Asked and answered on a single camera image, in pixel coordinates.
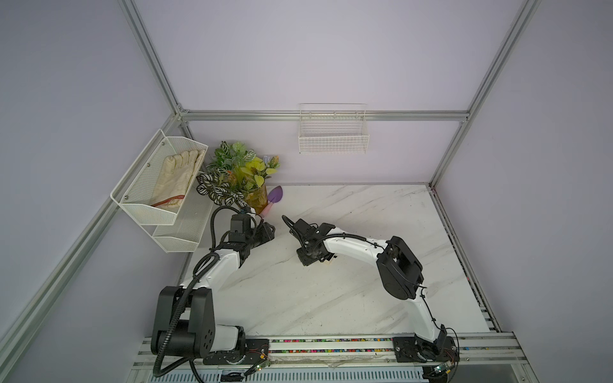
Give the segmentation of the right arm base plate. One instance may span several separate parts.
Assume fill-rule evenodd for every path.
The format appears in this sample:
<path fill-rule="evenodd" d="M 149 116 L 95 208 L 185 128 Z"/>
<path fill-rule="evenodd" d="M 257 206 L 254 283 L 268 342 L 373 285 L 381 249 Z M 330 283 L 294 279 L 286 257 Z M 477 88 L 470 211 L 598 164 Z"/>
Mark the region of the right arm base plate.
<path fill-rule="evenodd" d="M 430 342 L 417 336 L 400 336 L 392 338 L 396 362 L 427 363 L 427 362 L 457 362 L 458 348 L 455 341 L 448 335 Z"/>

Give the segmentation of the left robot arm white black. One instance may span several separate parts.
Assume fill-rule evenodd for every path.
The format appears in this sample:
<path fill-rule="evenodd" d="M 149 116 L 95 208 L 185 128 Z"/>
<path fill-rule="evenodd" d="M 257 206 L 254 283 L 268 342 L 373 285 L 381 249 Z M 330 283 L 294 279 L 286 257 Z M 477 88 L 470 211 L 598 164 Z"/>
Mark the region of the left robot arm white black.
<path fill-rule="evenodd" d="M 155 378 L 188 364 L 201 382 L 198 359 L 239 365 L 249 354 L 243 327 L 216 322 L 214 294 L 254 248 L 273 241 L 276 229 L 255 212 L 221 206 L 211 213 L 209 230 L 209 253 L 195 264 L 192 276 L 159 294 L 151 335 Z"/>

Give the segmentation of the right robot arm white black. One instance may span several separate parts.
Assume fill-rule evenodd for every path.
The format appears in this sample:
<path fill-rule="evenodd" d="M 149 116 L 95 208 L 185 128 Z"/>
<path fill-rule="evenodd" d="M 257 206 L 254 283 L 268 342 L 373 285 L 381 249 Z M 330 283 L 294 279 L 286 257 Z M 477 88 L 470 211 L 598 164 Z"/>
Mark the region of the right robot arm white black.
<path fill-rule="evenodd" d="M 283 216 L 290 234 L 299 242 L 297 255 L 303 266 L 345 255 L 377 269 L 384 290 L 405 303 L 413 327 L 410 352 L 418 361 L 439 358 L 445 349 L 447 328 L 439 325 L 426 301 L 423 266 L 404 239 L 371 239 L 344 231 L 331 223 L 292 221 Z"/>

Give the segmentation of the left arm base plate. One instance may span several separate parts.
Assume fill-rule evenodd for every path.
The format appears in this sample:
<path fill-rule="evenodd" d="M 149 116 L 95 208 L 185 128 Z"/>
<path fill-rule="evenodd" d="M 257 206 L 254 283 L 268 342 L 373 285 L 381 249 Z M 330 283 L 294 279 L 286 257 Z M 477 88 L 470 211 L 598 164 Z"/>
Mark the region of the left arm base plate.
<path fill-rule="evenodd" d="M 204 365 L 255 365 L 268 358 L 270 341 L 266 338 L 239 340 L 233 350 L 210 353 L 202 361 Z"/>

